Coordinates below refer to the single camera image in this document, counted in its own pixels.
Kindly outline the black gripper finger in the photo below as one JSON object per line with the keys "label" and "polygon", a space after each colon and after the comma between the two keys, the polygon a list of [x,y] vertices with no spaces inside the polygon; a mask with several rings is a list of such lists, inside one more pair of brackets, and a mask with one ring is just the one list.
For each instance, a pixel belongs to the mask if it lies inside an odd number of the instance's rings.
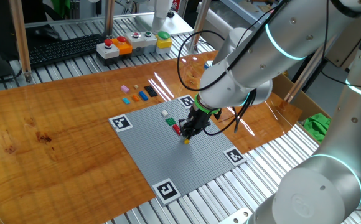
{"label": "black gripper finger", "polygon": [[204,127],[201,127],[201,128],[193,128],[189,138],[192,138],[192,137],[200,134],[201,132],[204,132],[207,126],[210,126],[210,124],[207,124],[207,125],[205,125]]}
{"label": "black gripper finger", "polygon": [[180,133],[183,139],[190,139],[189,123],[190,123],[189,119],[179,120]]}

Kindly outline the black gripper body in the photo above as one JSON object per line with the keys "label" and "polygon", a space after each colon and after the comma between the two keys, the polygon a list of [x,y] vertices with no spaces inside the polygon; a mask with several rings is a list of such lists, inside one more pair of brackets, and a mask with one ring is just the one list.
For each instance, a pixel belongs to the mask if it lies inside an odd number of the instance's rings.
{"label": "black gripper body", "polygon": [[187,117],[186,127],[195,131],[201,131],[209,125],[211,115],[210,112],[206,113],[203,110],[192,106]]}

